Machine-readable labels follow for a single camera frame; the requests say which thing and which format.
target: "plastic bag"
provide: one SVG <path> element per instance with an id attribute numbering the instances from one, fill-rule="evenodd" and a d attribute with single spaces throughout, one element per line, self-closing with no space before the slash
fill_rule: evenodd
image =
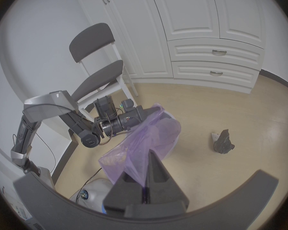
<path id="1" fill-rule="evenodd" d="M 159 104 L 155 106 L 159 106 L 160 111 L 149 115 L 120 144 L 98 160 L 113 184 L 125 171 L 144 187 L 149 150 L 154 150 L 162 160 L 173 149 L 181 131 L 180 123 L 175 119 L 163 118 L 163 107 Z"/>

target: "chair seat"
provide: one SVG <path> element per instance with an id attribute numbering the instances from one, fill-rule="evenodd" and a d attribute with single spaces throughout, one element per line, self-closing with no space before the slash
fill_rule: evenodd
<path id="1" fill-rule="evenodd" d="M 94 90 L 113 82 L 123 73 L 123 61 L 117 60 L 89 76 L 72 94 L 74 101 L 80 100 Z"/>

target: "drawer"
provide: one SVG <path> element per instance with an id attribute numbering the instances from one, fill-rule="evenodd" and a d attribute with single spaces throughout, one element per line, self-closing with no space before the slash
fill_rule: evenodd
<path id="1" fill-rule="evenodd" d="M 214 61 L 261 70 L 264 49 L 220 38 L 186 38 L 168 41 L 171 61 Z"/>
<path id="2" fill-rule="evenodd" d="M 259 71 L 238 65 L 208 61 L 172 62 L 175 79 L 222 82 L 253 88 Z"/>

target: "beige floor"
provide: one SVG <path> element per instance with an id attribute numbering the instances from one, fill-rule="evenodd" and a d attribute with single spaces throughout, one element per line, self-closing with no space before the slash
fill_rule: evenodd
<path id="1" fill-rule="evenodd" d="M 171 84 L 141 83 L 136 88 L 138 105 L 148 108 L 159 102 L 181 123 L 178 143 L 163 163 L 188 196 L 188 211 L 223 198 L 262 169 L 277 177 L 279 184 L 249 229 L 259 228 L 271 217 L 288 195 L 288 88 L 263 76 L 251 94 Z M 122 92 L 112 97 L 116 106 L 125 99 Z M 229 129 L 236 146 L 225 155 L 213 151 L 211 140 L 212 132 L 223 129 Z M 100 156 L 123 138 L 91 149 L 80 144 L 56 183 L 57 191 L 71 197 L 100 168 Z"/>

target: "chair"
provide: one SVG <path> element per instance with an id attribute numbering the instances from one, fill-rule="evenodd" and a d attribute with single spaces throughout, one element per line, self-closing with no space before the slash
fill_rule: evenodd
<path id="1" fill-rule="evenodd" d="M 85 108 L 98 98 L 102 98 L 120 89 L 122 89 L 127 98 L 133 100 L 134 105 L 137 106 L 134 98 L 132 97 L 128 87 L 123 80 L 123 73 L 126 75 L 136 96 L 138 96 L 137 90 L 134 87 L 134 84 L 128 74 L 127 69 L 124 66 L 122 58 L 119 55 L 114 42 L 115 40 L 110 27 L 106 23 L 98 23 L 80 32 L 69 45 L 69 51 L 72 54 L 75 62 L 80 64 L 82 70 L 88 76 L 88 78 L 72 94 L 72 98 L 74 101 L 78 102 L 79 111 L 90 121 L 94 121 L 94 119 L 90 117 L 87 109 Z M 91 53 L 100 48 L 103 48 L 108 44 L 112 45 L 118 60 L 111 63 L 110 65 L 107 65 L 96 73 L 89 75 L 82 60 Z M 85 99 L 82 99 L 86 95 L 96 90 L 96 93 L 93 93 Z"/>

